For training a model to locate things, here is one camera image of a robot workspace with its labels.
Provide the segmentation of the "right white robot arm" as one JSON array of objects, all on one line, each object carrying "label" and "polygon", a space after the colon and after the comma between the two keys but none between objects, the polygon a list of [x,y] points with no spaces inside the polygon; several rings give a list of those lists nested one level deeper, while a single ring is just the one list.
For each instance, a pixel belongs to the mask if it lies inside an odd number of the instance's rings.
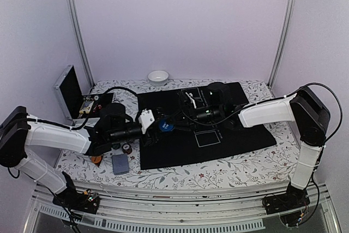
[{"label": "right white robot arm", "polygon": [[317,169],[328,140],[330,112],[312,91],[313,83],[298,88],[283,97],[272,98],[245,106],[234,106],[228,97],[227,85],[214,82],[208,85],[210,102],[198,106],[198,99],[188,91],[180,91],[182,113],[189,121],[201,126],[230,124],[233,129],[253,128],[274,123],[292,122],[297,127],[300,152],[294,174],[282,196],[287,209],[295,208]]}]

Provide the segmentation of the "orange big blind button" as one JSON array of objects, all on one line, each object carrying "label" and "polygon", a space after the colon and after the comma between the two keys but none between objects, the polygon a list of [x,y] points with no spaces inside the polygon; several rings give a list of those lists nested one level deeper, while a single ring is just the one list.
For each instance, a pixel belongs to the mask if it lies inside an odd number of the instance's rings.
[{"label": "orange big blind button", "polygon": [[100,166],[102,159],[103,156],[91,156],[91,162],[96,166]]}]

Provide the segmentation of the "blue small blind button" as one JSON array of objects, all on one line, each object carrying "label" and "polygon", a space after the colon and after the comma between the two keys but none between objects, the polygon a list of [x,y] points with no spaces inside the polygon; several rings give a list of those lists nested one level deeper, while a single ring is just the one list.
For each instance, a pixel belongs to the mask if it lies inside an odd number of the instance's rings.
[{"label": "blue small blind button", "polygon": [[166,120],[161,120],[159,122],[159,130],[163,133],[171,132],[174,130],[174,125],[167,123]]}]

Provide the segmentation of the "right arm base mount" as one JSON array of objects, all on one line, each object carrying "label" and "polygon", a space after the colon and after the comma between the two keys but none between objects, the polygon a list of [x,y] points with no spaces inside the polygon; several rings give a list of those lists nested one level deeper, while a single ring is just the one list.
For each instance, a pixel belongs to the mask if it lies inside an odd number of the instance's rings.
[{"label": "right arm base mount", "polygon": [[295,208],[309,209],[311,202],[307,189],[298,189],[290,184],[286,192],[282,194],[267,194],[262,199],[262,206],[267,214],[274,214],[284,211],[290,211]]}]

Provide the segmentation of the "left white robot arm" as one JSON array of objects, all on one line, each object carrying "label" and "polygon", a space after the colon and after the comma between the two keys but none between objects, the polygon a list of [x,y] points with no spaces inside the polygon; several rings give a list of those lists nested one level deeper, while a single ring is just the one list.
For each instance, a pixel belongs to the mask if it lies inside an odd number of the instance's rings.
[{"label": "left white robot arm", "polygon": [[113,145],[144,137],[154,123],[152,110],[138,112],[134,120],[120,103],[102,109],[92,127],[86,122],[72,127],[41,120],[18,106],[1,124],[1,166],[25,173],[52,191],[60,204],[75,208],[87,201],[86,195],[76,191],[68,174],[55,171],[29,147],[45,146],[96,157],[111,151]]}]

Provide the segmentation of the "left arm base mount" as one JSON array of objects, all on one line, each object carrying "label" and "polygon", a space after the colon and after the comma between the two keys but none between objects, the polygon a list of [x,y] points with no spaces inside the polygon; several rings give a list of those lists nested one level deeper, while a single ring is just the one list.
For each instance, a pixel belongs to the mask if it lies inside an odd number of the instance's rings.
[{"label": "left arm base mount", "polygon": [[68,210],[97,214],[100,196],[97,193],[79,193],[76,190],[66,189],[53,197],[53,204]]}]

